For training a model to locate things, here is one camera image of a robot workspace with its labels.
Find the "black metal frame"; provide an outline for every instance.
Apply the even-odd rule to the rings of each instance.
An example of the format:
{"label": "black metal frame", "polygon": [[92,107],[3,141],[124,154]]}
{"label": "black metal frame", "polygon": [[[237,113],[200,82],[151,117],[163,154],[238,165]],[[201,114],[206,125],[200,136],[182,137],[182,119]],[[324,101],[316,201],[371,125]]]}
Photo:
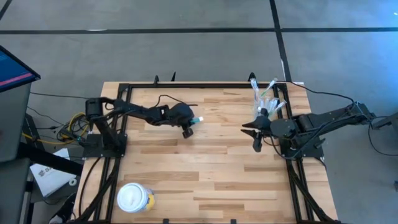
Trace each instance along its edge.
{"label": "black metal frame", "polygon": [[29,158],[33,163],[42,164],[69,174],[81,175],[83,166],[77,162],[56,156],[52,153],[37,149],[26,143],[20,142],[17,158]]}
{"label": "black metal frame", "polygon": [[[250,78],[255,78],[255,74],[251,73],[249,76]],[[267,88],[268,83],[259,83],[258,84],[259,88]],[[118,96],[117,99],[121,99],[123,92],[127,91],[126,95],[126,101],[130,102],[131,96],[132,96],[132,90],[134,88],[251,88],[251,84],[249,82],[247,83],[206,83],[206,82],[198,82],[198,83],[159,83],[159,78],[158,76],[155,76],[155,80],[153,83],[121,83],[119,84],[118,87]],[[287,116],[288,118],[292,117],[292,109],[290,107],[290,101],[289,101],[289,94],[287,91],[287,85],[286,83],[277,83],[273,87],[274,91],[274,96],[275,97],[280,97],[279,92],[283,94],[284,100],[287,102],[286,103],[286,110],[287,110]],[[278,117],[282,118],[282,112],[278,112]],[[112,128],[116,129],[116,123],[117,121],[114,119],[112,121]],[[127,125],[127,115],[124,115],[122,118],[122,123],[121,123],[121,130],[120,133],[125,133],[126,132],[126,125]],[[101,175],[101,180],[100,180],[100,186],[99,189],[104,192],[107,191],[108,187],[111,187],[110,194],[109,194],[109,199],[108,199],[108,207],[106,209],[106,218],[105,220],[100,220],[100,211],[101,211],[101,203],[102,200],[99,199],[97,202],[99,203],[96,206],[96,209],[94,211],[94,217],[93,221],[91,222],[74,222],[74,223],[111,223],[111,218],[112,218],[112,211],[113,211],[113,203],[116,195],[116,184],[118,181],[118,172],[119,172],[119,166],[120,166],[120,161],[121,158],[116,158],[114,162],[114,170],[116,171],[116,176],[113,177],[114,179],[112,180],[112,183],[109,185],[108,180],[107,180],[107,173],[109,169],[109,163],[110,163],[110,158],[105,158],[104,161],[104,166],[102,170],[102,175]],[[304,166],[303,166],[303,160],[299,159],[296,160],[297,163],[297,168],[298,168],[298,175],[294,171],[293,167],[293,161],[291,160],[286,160],[286,166],[287,166],[287,173],[289,175],[289,184],[290,184],[290,191],[292,193],[292,202],[294,206],[294,212],[295,212],[295,218],[297,223],[340,223],[339,221],[334,221],[330,217],[328,217],[325,212],[318,206],[316,201],[313,199],[313,197],[310,195],[310,192],[308,191],[307,187],[307,181],[305,178],[305,173],[304,173]],[[304,196],[305,199],[305,209],[307,212],[307,218],[308,220],[304,220],[302,218],[301,210],[300,210],[300,204],[299,204],[299,198],[297,194],[297,188],[299,191]],[[315,221],[313,212],[319,217],[320,221]],[[169,223],[168,219],[164,219],[163,223]],[[231,220],[231,223],[237,223],[237,220]]]}
{"label": "black metal frame", "polygon": [[40,139],[40,135],[37,131],[36,124],[33,121],[33,117],[27,113],[25,114],[22,130],[24,133],[30,134],[30,136],[35,136],[37,138],[36,141],[33,141],[32,139],[25,137],[26,144],[45,151],[43,143],[38,141],[38,139]]}

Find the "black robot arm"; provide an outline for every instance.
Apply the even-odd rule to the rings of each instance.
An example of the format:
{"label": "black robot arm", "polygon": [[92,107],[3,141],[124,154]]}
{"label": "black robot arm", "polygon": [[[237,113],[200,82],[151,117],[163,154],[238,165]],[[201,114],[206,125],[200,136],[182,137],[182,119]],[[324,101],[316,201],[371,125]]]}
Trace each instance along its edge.
{"label": "black robot arm", "polygon": [[261,115],[253,122],[242,125],[242,132],[254,138],[253,148],[256,152],[261,151],[262,139],[266,137],[278,138],[284,144],[290,144],[292,152],[290,155],[302,157],[304,151],[316,149],[321,146],[324,139],[318,137],[346,125],[369,124],[375,117],[370,113],[365,104],[355,103],[344,108],[329,111],[323,114],[301,114],[293,116],[292,119],[268,119],[268,111],[261,110]]}
{"label": "black robot arm", "polygon": [[[106,115],[103,114],[103,103],[113,105],[112,111]],[[193,111],[185,103],[177,103],[172,108],[169,108],[168,105],[145,108],[134,103],[112,100],[106,97],[91,98],[86,101],[87,120],[93,122],[103,134],[108,133],[108,129],[110,129],[107,121],[113,116],[122,115],[143,119],[154,126],[181,126],[184,138],[189,138],[193,134],[192,129],[190,129],[193,124]]]}
{"label": "black robot arm", "polygon": [[[107,109],[109,105],[113,106],[107,114],[104,114],[104,105]],[[89,134],[87,139],[71,136],[85,148],[83,157],[124,156],[127,135],[118,133],[108,123],[110,119],[118,119],[124,115],[143,119],[154,126],[171,125],[182,127],[184,138],[189,138],[193,134],[190,126],[195,123],[194,114],[190,106],[185,103],[177,103],[172,108],[169,108],[168,105],[146,108],[119,99],[90,98],[86,101],[86,118],[90,122],[90,126],[95,124],[100,134]]]}

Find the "computer screen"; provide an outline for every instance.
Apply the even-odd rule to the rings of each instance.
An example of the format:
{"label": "computer screen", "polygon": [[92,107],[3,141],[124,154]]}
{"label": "computer screen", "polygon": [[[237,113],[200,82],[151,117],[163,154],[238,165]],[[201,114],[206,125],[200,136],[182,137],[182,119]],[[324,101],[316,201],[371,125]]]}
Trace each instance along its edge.
{"label": "computer screen", "polygon": [[0,92],[40,79],[40,75],[0,46]]}

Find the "gray floor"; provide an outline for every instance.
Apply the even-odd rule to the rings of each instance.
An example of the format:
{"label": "gray floor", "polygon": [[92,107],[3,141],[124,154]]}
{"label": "gray floor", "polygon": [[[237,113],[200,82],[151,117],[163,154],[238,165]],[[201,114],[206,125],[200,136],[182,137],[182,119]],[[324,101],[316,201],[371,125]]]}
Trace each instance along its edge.
{"label": "gray floor", "polygon": [[[396,27],[396,0],[276,0],[286,27]],[[268,1],[13,0],[0,29],[135,29],[174,27],[273,27]],[[294,81],[351,96],[378,116],[398,112],[398,32],[284,33]],[[42,75],[32,91],[98,96],[105,81],[261,81],[283,79],[274,33],[0,35],[0,44]],[[316,113],[348,105],[309,94]],[[66,121],[84,110],[74,99],[31,96],[29,105]],[[53,125],[31,113],[37,126]],[[383,152],[398,154],[390,128],[372,132]],[[398,223],[398,157],[377,154],[367,127],[327,134],[324,151],[340,220]],[[34,223],[56,208],[40,204]]]}

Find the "wooden table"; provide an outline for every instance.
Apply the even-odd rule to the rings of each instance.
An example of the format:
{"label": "wooden table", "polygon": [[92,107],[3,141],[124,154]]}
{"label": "wooden table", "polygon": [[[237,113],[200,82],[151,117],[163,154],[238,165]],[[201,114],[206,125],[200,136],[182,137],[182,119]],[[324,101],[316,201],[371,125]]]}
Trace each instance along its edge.
{"label": "wooden table", "polygon": [[[118,85],[104,83],[101,96],[115,98]],[[293,114],[311,112],[303,88],[288,84],[288,91]],[[171,223],[229,223],[231,219],[238,223],[295,223],[285,161],[266,144],[262,152],[254,152],[252,139],[240,131],[243,123],[253,120],[252,89],[136,88],[131,102],[150,107],[161,94],[198,104],[193,107],[194,114],[204,121],[192,127],[192,137],[184,139],[180,128],[155,127],[128,118],[128,146],[116,193],[124,184],[138,182],[154,190],[156,204],[149,212],[126,213],[119,209],[115,197],[112,223],[162,223],[164,218]],[[163,104],[176,102],[162,98]],[[85,162],[82,180],[94,161]],[[97,194],[102,166],[103,159],[87,181],[83,210]],[[337,218],[325,168],[315,159],[305,159],[304,167],[310,193],[326,214]],[[101,218],[105,217],[107,199],[105,195]]]}

